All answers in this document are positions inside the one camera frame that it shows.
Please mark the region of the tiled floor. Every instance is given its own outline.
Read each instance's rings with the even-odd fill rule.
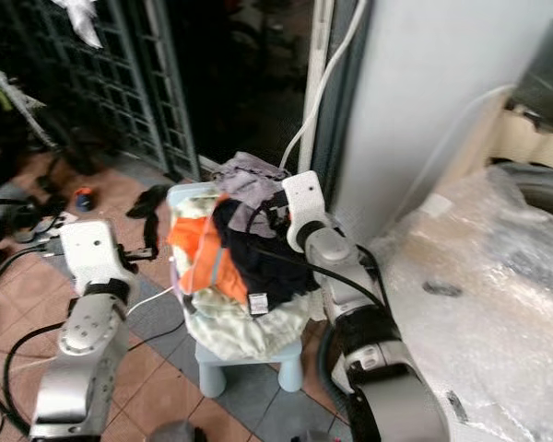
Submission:
[[[49,156],[30,159],[22,172],[0,189],[1,197],[45,194],[34,184],[44,172]],[[117,158],[115,169],[103,169],[92,177],[78,177],[59,166],[54,179],[64,183],[69,196],[81,185],[99,195],[98,207],[81,214],[82,219],[107,218],[119,242],[128,250],[140,247],[143,222],[124,216],[139,193],[152,184],[169,182],[154,169],[124,157]],[[170,227],[170,213],[160,207],[159,233],[164,238]],[[0,246],[20,249],[10,239]],[[170,285],[168,247],[162,248],[155,262],[140,264],[140,298],[150,297]],[[31,330],[65,319],[69,299],[74,297],[69,272],[62,257],[43,259],[33,254],[20,258],[0,281],[0,394],[2,366],[6,352],[15,341]],[[161,297],[135,311],[128,320],[131,344],[174,328],[182,321],[176,298]],[[103,441],[141,441],[159,425],[188,418],[207,434],[209,442],[289,442],[306,429],[319,429],[351,440],[344,417],[323,391],[317,378],[315,356],[322,323],[310,323],[303,333],[303,391],[287,393],[278,386],[277,366],[233,366],[226,369],[228,387],[215,401],[205,399],[199,389],[194,340],[184,326],[174,333],[144,344],[130,352],[119,368],[109,424]],[[44,361],[55,353],[56,331],[30,340],[19,350],[13,364],[11,389],[20,411],[30,419]],[[24,437],[9,423],[0,441],[18,441]]]

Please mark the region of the wrapped object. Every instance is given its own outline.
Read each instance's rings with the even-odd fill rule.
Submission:
[[[371,249],[453,439],[466,425],[484,440],[553,442],[553,215],[490,168],[432,194]]]

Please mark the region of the clothing pile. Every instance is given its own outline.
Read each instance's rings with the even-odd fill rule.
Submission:
[[[283,235],[286,204],[260,210],[282,193],[288,176],[238,153],[219,167],[213,183],[191,185],[200,187],[197,195],[174,203],[169,197],[168,242],[185,323],[222,359],[266,359],[298,339],[310,316],[324,319],[311,271],[262,253],[303,260]]]

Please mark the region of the white wall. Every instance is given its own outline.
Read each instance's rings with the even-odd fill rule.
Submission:
[[[335,198],[356,240],[381,233],[460,109],[516,81],[552,18],[553,0],[376,0]],[[426,196],[477,111],[406,209]]]

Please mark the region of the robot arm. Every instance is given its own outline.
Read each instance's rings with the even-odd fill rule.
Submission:
[[[139,285],[106,222],[64,226],[61,240],[80,298],[41,380],[29,436],[33,441],[96,442],[127,352],[127,301],[136,297]]]
[[[355,442],[449,441],[444,413],[418,373],[400,332],[359,251],[331,227],[314,172],[283,181],[291,225],[287,239],[307,261],[367,288],[373,298],[335,278],[316,273],[328,319],[339,331],[347,380],[353,393],[348,418]]]

